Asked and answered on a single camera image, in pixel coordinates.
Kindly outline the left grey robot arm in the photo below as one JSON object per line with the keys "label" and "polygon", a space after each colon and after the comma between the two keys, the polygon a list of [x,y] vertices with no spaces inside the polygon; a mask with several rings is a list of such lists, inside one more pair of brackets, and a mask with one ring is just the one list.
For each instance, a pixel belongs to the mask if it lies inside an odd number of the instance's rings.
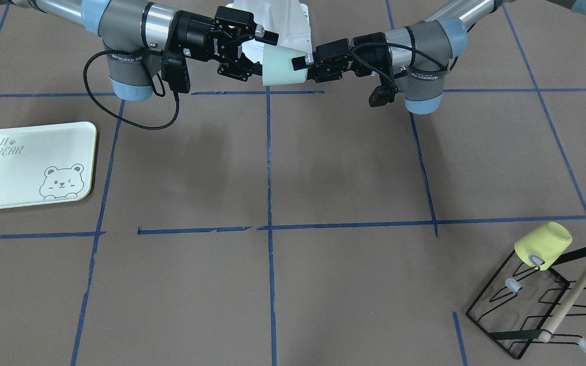
{"label": "left grey robot arm", "polygon": [[293,56],[291,67],[317,83],[340,80],[345,72],[358,77],[377,74],[380,84],[368,98],[370,107],[404,96],[407,111],[437,111],[444,83],[469,42],[469,32],[503,1],[450,1],[425,19],[406,27],[341,39],[317,46],[312,60]]}

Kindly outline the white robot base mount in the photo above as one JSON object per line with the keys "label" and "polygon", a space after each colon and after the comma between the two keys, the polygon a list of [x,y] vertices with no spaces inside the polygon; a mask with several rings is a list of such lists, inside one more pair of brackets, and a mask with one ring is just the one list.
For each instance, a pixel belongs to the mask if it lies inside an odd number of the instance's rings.
{"label": "white robot base mount", "polygon": [[234,1],[226,6],[251,12],[254,21],[279,35],[277,45],[312,53],[309,7],[300,1]]}

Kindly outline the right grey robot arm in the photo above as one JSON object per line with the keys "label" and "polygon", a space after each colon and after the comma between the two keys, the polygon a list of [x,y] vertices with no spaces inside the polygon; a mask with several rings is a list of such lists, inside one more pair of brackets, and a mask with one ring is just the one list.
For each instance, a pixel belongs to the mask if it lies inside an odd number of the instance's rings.
{"label": "right grey robot arm", "polygon": [[240,81],[260,74],[261,65],[242,52],[256,40],[277,45],[245,10],[220,6],[213,18],[149,1],[12,1],[12,5],[51,14],[100,37],[107,51],[109,78],[117,97],[144,101],[160,74],[172,92],[186,94],[186,60],[218,61],[218,73]]}

